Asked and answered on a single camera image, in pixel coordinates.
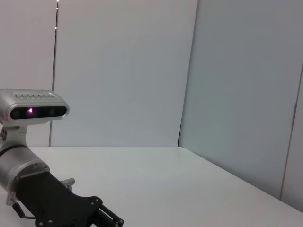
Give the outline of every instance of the white panel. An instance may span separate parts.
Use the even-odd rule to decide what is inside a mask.
[[[56,0],[7,0],[0,7],[0,88],[52,89]],[[28,128],[30,146],[48,146],[49,123]]]
[[[300,87],[281,200],[303,212],[303,83]]]
[[[52,146],[176,146],[197,0],[59,3]]]
[[[303,60],[303,1],[200,3],[180,145],[278,198]]]

